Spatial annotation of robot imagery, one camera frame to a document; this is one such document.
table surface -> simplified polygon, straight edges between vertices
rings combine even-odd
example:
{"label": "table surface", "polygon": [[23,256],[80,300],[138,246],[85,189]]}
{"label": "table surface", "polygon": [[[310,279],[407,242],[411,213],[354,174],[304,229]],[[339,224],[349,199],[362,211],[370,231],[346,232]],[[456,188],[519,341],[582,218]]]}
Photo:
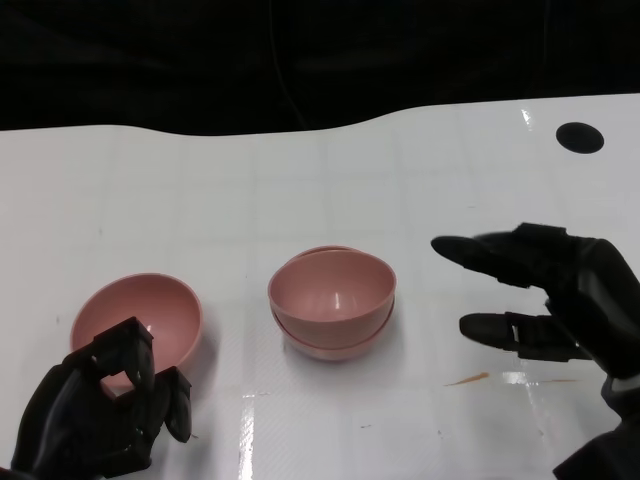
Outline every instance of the table surface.
{"label": "table surface", "polygon": [[[608,238],[640,271],[638,112],[630,95],[418,108],[291,134],[0,133],[0,464],[83,302],[120,276],[165,272],[205,311],[189,372],[198,438],[163,431],[151,468],[130,478],[552,478],[617,424],[603,373],[464,339],[461,316],[541,314],[544,294],[465,271],[429,241],[541,222]],[[555,131],[569,121],[597,127],[604,148],[563,149]],[[285,348],[266,298],[280,265],[324,244],[378,255],[398,276],[389,335],[343,364]]]}

black hole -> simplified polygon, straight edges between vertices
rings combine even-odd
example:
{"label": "black hole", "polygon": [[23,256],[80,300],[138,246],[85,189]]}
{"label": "black hole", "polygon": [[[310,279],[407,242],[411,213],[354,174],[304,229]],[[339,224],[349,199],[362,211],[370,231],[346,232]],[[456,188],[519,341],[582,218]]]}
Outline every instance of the black hole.
{"label": "black hole", "polygon": [[575,153],[595,153],[604,145],[602,134],[586,123],[565,123],[556,131],[556,139]]}

plastic bowl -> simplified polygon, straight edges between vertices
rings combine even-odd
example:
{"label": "plastic bowl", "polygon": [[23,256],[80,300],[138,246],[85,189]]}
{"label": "plastic bowl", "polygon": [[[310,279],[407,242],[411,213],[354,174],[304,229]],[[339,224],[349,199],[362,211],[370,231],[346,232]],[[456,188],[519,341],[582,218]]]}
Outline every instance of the plastic bowl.
{"label": "plastic bowl", "polygon": [[[84,304],[71,329],[71,349],[84,347],[130,317],[137,317],[153,335],[156,373],[184,364],[200,339],[202,307],[194,291],[177,278],[141,273],[110,283]],[[131,386],[124,373],[107,377],[104,383]]]}
{"label": "plastic bowl", "polygon": [[268,293],[271,309],[296,340],[320,349],[357,345],[388,318],[396,287],[389,265],[358,250],[320,247],[280,270]]}
{"label": "plastic bowl", "polygon": [[391,311],[389,312],[389,316],[382,324],[382,327],[374,333],[371,337],[367,338],[365,341],[358,343],[357,345],[353,345],[352,347],[347,348],[338,348],[338,349],[322,349],[316,348],[312,345],[307,345],[300,340],[294,338],[287,330],[282,326],[276,314],[272,311],[273,318],[276,323],[282,330],[282,334],[284,335],[285,340],[289,345],[298,350],[299,352],[308,355],[309,357],[315,358],[317,360],[324,360],[329,362],[339,362],[342,360],[351,360],[352,358],[359,357],[369,352],[378,340],[382,337],[385,328],[391,321],[391,314],[393,313],[393,306],[391,307]]}

black cable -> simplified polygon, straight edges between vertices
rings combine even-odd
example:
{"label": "black cable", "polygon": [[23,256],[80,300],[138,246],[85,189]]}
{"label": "black cable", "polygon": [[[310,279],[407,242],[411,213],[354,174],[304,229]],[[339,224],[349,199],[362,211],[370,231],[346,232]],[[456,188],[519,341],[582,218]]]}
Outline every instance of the black cable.
{"label": "black cable", "polygon": [[284,82],[284,77],[282,75],[282,70],[280,69],[280,62],[278,61],[278,52],[276,48],[276,38],[275,38],[275,28],[274,28],[274,20],[273,20],[273,0],[269,0],[269,41],[271,42],[271,56],[273,58],[273,65],[276,71],[276,77],[278,78],[278,83],[280,88],[282,89],[282,93],[289,103],[289,106],[293,110],[296,119],[298,120],[298,124],[302,130],[309,130],[309,124],[302,115],[302,112],[296,105],[296,102],[293,101],[289,90],[287,89],[287,85]]}

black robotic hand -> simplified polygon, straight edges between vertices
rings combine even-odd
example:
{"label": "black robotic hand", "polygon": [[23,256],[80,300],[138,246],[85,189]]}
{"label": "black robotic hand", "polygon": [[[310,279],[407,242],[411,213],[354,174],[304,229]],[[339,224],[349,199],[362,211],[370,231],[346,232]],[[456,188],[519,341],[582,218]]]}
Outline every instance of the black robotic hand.
{"label": "black robotic hand", "polygon": [[[175,367],[155,374],[151,340],[132,317],[53,367],[27,405],[11,471],[0,469],[0,479],[89,480],[145,469],[163,422],[186,442],[191,385]],[[134,389],[115,397],[100,380],[122,371]]]}
{"label": "black robotic hand", "polygon": [[460,319],[464,336],[521,358],[593,359],[608,374],[602,396],[622,423],[557,467],[556,477],[640,478],[640,283],[620,252],[606,240],[526,223],[431,245],[464,268],[549,296],[549,316],[471,314]]}

